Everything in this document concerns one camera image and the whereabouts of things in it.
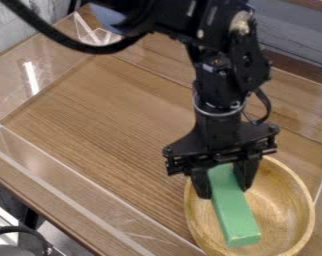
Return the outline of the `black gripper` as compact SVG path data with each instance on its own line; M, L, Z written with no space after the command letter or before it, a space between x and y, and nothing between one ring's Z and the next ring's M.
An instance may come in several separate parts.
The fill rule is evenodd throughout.
M255 125L241 120L240 113L217 116L195 110L192 130L163 149L168 175L191 174L197 196L209 199L207 169L233 163L237 185L245 192L253 184L263 156L276 152L279 132L276 124Z

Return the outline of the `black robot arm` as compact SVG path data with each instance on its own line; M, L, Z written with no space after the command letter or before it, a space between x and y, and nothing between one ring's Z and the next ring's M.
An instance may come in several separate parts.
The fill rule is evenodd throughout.
M271 102L261 86L271 61L248 0L84 0L106 30L132 38L160 33L179 41L195 69L195 123L163 155L167 171L191 177L200 198L212 197L208 172L228 164L241 190L252 186L263 156L276 152L280 128L245 113L248 98Z

